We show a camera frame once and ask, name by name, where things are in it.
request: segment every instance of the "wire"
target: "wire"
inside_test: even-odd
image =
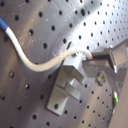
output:
[[[5,27],[1,27],[5,33],[9,36],[10,40],[12,41],[12,44],[14,45],[19,57],[21,58],[21,60],[23,61],[23,63],[32,71],[35,72],[43,72],[45,70],[48,70],[50,68],[52,68],[53,66],[55,66],[56,64],[58,64],[59,62],[61,62],[62,60],[64,60],[66,57],[73,55],[75,53],[83,53],[84,55],[86,55],[86,57],[88,59],[93,59],[92,54],[84,47],[80,47],[80,46],[76,46],[73,48],[70,48],[68,50],[66,50],[65,52],[61,53],[60,55],[58,55],[57,57],[51,59],[50,61],[44,63],[44,64],[39,64],[36,65],[34,63],[32,63],[31,61],[28,60],[28,58],[26,57],[26,55],[24,54],[16,36],[14,35],[14,33],[12,32],[12,30],[6,25]]]

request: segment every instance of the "pegboard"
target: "pegboard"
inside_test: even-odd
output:
[[[91,52],[127,38],[128,0],[0,0],[0,17],[35,64],[63,52],[69,42]],[[60,64],[35,73],[18,57],[0,30],[0,128],[106,128],[112,115],[112,89],[86,78],[79,101],[69,98],[62,116],[46,109]]]

